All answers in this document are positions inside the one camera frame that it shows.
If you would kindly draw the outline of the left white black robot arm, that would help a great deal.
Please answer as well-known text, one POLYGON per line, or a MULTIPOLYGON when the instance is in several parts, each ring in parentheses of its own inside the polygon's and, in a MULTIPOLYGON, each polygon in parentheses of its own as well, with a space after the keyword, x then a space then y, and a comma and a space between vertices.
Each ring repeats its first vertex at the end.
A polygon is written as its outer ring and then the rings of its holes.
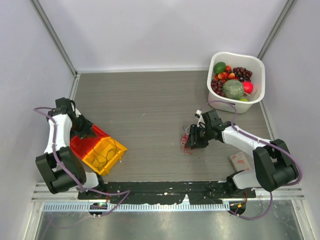
POLYGON ((48 108, 48 113, 35 112, 46 117, 49 123, 48 143, 44 154, 37 156, 35 164, 52 194, 67 192, 77 188, 100 200, 107 192, 102 177, 94 172, 86 172, 70 147, 71 137, 81 140, 96 137, 93 123, 87 120, 76 108, 72 99, 55 100, 55 108, 48 108))

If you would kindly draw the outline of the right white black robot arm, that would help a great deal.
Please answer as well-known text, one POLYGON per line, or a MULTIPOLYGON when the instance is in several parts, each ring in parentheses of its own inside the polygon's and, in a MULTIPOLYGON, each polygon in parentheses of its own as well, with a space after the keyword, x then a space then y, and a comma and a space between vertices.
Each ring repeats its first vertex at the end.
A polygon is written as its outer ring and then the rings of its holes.
POLYGON ((227 177, 226 193, 233 198, 244 189, 262 188, 272 192, 300 178, 299 169, 283 140, 270 141, 243 131, 230 121, 223 122, 216 110, 195 114, 196 124, 191 124, 184 148, 202 149, 211 140, 232 145, 253 158, 253 170, 239 170, 227 177))

